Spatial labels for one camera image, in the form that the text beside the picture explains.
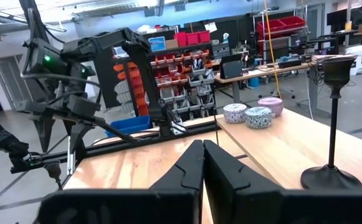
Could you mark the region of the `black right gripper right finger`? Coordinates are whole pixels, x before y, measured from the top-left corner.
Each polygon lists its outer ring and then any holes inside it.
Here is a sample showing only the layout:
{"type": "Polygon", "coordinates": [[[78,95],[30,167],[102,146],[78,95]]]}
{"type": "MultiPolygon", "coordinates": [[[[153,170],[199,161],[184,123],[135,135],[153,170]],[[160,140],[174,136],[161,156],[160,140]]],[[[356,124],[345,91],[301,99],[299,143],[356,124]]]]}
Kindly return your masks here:
{"type": "Polygon", "coordinates": [[[204,141],[204,181],[214,224],[278,224],[281,186],[204,141]]]}

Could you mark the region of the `wooden work table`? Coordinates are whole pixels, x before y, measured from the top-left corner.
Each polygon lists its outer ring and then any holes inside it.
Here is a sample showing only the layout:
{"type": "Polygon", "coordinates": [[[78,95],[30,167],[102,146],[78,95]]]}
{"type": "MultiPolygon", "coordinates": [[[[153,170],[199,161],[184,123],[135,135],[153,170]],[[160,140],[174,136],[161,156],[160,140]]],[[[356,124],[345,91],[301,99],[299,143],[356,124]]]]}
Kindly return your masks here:
{"type": "Polygon", "coordinates": [[[290,72],[292,70],[302,70],[306,68],[312,68],[314,65],[324,61],[328,58],[344,58],[344,57],[354,57],[355,55],[313,55],[312,60],[310,62],[302,63],[301,65],[287,68],[279,68],[277,65],[274,65],[274,68],[267,68],[267,66],[260,66],[259,69],[255,69],[249,72],[242,72],[242,75],[239,77],[223,79],[220,74],[214,76],[214,81],[222,84],[232,84],[232,97],[235,103],[240,103],[240,91],[238,82],[248,80],[256,77],[264,77],[264,76],[275,76],[278,74],[290,72]]]}

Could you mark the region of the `red plastic crate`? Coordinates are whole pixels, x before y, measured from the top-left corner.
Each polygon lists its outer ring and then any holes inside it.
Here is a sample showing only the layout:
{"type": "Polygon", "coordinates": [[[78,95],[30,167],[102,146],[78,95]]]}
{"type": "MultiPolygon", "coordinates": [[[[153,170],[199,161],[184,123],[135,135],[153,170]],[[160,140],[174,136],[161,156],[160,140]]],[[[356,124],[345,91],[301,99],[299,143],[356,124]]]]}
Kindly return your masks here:
{"type": "Polygon", "coordinates": [[[258,22],[256,32],[261,39],[265,38],[268,40],[269,34],[271,34],[271,38],[280,37],[285,28],[286,25],[280,19],[271,19],[269,22],[258,22]]]}
{"type": "Polygon", "coordinates": [[[285,29],[301,28],[305,26],[305,20],[299,16],[289,16],[280,18],[280,22],[285,25],[285,29]]]}

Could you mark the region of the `white bucket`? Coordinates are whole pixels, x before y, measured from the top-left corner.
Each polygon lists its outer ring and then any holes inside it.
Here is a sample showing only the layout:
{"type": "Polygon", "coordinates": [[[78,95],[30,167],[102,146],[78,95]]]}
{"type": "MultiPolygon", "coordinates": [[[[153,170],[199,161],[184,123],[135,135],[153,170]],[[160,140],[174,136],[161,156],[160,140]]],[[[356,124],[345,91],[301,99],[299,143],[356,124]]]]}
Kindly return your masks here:
{"type": "Polygon", "coordinates": [[[357,58],[353,62],[351,69],[350,69],[350,75],[361,75],[362,74],[362,45],[357,45],[353,47],[348,47],[345,50],[345,54],[348,55],[356,55],[357,58]]]}

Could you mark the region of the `white purple leaf candle tin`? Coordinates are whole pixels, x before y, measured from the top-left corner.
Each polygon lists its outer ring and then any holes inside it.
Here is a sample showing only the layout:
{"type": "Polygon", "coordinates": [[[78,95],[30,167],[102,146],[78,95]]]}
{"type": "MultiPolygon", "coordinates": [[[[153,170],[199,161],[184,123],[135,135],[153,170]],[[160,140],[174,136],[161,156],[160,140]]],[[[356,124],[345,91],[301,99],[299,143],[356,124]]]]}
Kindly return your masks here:
{"type": "Polygon", "coordinates": [[[247,106],[242,103],[232,103],[223,107],[224,119],[227,123],[243,123],[246,119],[247,106]]]}

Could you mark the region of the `black device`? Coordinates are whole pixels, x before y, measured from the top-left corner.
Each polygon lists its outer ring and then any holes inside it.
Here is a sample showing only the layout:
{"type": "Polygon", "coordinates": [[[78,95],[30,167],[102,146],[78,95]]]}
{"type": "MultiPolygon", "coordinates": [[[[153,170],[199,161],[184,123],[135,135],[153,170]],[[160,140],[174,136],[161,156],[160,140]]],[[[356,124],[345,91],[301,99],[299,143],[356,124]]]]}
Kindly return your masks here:
{"type": "Polygon", "coordinates": [[[221,58],[220,62],[220,78],[231,79],[242,76],[242,55],[234,54],[221,58]]]}

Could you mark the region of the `pink candle tin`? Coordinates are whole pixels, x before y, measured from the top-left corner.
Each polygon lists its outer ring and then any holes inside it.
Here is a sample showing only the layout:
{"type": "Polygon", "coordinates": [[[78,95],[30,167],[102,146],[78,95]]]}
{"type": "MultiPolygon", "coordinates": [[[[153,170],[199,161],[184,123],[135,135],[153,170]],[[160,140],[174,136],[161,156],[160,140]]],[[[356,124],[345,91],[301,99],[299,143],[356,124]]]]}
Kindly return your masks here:
{"type": "Polygon", "coordinates": [[[283,100],[277,97],[261,98],[258,102],[259,106],[270,108],[275,114],[275,117],[279,117],[283,111],[283,100]]]}

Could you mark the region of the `storage rack with bins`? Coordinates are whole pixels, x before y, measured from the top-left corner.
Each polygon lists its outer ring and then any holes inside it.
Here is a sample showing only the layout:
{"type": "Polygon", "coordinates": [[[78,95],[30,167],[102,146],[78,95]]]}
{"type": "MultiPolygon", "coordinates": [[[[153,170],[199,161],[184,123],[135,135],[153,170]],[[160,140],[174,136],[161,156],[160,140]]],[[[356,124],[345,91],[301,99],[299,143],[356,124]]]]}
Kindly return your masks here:
{"type": "MultiPolygon", "coordinates": [[[[198,86],[209,87],[214,78],[207,70],[212,67],[213,53],[209,33],[165,32],[146,35],[151,45],[148,60],[159,96],[177,113],[193,113],[200,109],[198,100],[189,100],[198,86]],[[179,47],[166,49],[166,40],[176,39],[179,47]]],[[[149,114],[147,88],[141,73],[121,47],[105,49],[94,61],[97,77],[103,87],[105,107],[117,108],[130,116],[149,114]]]]}

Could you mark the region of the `silver aluminium extrusion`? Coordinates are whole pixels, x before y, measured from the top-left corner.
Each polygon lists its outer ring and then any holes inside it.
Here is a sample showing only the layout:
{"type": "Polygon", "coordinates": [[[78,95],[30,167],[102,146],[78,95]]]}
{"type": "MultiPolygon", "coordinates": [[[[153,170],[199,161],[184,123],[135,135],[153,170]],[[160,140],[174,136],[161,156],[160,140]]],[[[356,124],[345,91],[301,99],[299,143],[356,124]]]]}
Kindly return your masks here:
{"type": "Polygon", "coordinates": [[[67,147],[67,175],[72,175],[75,170],[75,153],[71,150],[71,137],[68,137],[67,147]]]}

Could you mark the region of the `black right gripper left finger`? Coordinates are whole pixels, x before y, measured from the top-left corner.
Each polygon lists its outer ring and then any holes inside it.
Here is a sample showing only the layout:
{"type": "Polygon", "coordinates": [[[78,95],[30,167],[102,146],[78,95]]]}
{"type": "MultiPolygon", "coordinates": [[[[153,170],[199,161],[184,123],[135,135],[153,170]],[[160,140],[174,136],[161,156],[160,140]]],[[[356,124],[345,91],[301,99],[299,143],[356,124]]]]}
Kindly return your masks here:
{"type": "Polygon", "coordinates": [[[133,224],[201,224],[204,145],[195,140],[148,189],[133,224]]]}

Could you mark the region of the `white metal bracket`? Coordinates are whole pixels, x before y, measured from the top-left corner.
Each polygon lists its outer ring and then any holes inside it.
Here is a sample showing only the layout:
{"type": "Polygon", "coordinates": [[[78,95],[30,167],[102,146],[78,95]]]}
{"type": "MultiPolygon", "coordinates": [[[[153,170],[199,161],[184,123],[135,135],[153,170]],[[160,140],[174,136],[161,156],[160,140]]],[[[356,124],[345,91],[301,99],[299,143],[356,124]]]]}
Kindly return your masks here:
{"type": "Polygon", "coordinates": [[[172,131],[172,133],[174,135],[184,134],[184,133],[186,133],[188,131],[187,128],[185,128],[183,126],[183,121],[182,120],[172,121],[170,123],[170,130],[172,131]]]}

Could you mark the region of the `wooden shelf riser black legs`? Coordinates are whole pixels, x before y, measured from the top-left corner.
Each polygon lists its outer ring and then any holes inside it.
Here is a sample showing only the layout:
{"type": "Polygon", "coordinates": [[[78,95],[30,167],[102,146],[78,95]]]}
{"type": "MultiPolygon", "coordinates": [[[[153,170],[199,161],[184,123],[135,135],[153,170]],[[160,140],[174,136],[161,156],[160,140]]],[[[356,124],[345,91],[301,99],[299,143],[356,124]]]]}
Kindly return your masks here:
{"type": "MultiPolygon", "coordinates": [[[[217,123],[267,177],[287,189],[301,188],[304,170],[328,162],[330,127],[293,111],[283,110],[264,129],[223,117],[217,123]]],[[[362,183],[362,139],[337,131],[335,146],[335,165],[362,183]]]]}

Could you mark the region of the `blue plastic bin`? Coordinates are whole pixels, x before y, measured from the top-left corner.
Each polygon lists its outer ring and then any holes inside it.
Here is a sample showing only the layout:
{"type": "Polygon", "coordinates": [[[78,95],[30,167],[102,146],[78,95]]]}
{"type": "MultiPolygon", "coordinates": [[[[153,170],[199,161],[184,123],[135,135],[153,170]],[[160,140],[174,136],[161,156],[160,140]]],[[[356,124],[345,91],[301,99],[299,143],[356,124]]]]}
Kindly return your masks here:
{"type": "Polygon", "coordinates": [[[110,126],[125,134],[133,134],[152,128],[149,115],[113,121],[110,126]]]}

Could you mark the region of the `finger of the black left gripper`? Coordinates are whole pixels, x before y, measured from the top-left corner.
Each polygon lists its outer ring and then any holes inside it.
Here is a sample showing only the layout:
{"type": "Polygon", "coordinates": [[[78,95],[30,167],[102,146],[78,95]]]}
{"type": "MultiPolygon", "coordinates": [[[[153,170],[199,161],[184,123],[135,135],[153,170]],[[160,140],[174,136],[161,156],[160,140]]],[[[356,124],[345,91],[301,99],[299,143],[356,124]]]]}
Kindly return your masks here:
{"type": "Polygon", "coordinates": [[[93,126],[83,123],[64,123],[64,125],[70,138],[70,153],[86,154],[83,137],[93,126]]]}
{"type": "Polygon", "coordinates": [[[42,152],[47,152],[48,150],[54,123],[55,120],[52,118],[36,117],[34,119],[34,125],[38,132],[42,152]]]}

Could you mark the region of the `blue patterned candle tin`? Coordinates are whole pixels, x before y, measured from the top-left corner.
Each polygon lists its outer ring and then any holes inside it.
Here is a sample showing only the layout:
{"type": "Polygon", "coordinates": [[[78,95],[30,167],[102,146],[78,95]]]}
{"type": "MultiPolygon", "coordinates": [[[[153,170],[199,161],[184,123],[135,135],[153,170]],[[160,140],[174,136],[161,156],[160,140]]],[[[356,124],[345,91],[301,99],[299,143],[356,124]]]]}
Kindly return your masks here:
{"type": "Polygon", "coordinates": [[[249,108],[245,112],[246,125],[254,129],[264,129],[272,124],[274,114],[272,110],[264,106],[249,108]]]}

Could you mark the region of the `black metal frame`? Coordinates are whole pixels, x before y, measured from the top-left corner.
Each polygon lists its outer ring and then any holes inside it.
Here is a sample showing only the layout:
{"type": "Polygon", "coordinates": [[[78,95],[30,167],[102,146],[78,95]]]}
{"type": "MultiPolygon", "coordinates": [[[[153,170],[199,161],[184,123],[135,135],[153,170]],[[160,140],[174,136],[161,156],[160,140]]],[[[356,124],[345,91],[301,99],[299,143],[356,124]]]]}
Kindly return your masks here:
{"type": "MultiPolygon", "coordinates": [[[[31,32],[31,36],[29,40],[27,40],[26,42],[34,38],[40,38],[50,44],[49,40],[52,38],[52,33],[42,22],[35,0],[19,0],[19,2],[21,4],[22,10],[24,11],[27,25],[29,26],[29,30],[31,32]]],[[[23,67],[21,69],[21,72],[23,72],[24,70],[25,58],[26,55],[22,59],[23,67]]],[[[52,81],[47,81],[44,78],[41,78],[40,80],[35,82],[40,86],[41,89],[43,88],[43,86],[53,85],[52,81]]],[[[46,99],[45,91],[43,89],[42,91],[44,92],[44,100],[45,100],[46,99]]],[[[62,121],[64,123],[73,123],[72,121],[65,121],[65,120],[62,121]]],[[[83,137],[83,143],[86,148],[86,154],[76,154],[75,152],[75,169],[83,159],[88,157],[100,156],[111,152],[120,152],[127,149],[132,149],[134,147],[147,146],[150,144],[171,141],[186,136],[202,134],[213,131],[216,128],[214,122],[212,121],[205,121],[192,125],[183,124],[183,126],[188,130],[186,133],[161,137],[159,132],[159,127],[158,125],[156,126],[157,126],[156,131],[140,131],[135,137],[130,135],[131,137],[136,138],[138,140],[137,143],[126,142],[123,139],[116,136],[115,134],[106,131],[98,126],[92,128],[83,137]]],[[[43,167],[50,172],[50,175],[53,178],[58,178],[58,176],[60,175],[60,167],[59,167],[60,163],[62,162],[67,163],[67,151],[57,154],[22,152],[16,154],[15,156],[12,156],[11,160],[14,163],[11,168],[12,173],[25,172],[32,169],[38,169],[43,167]]]]}

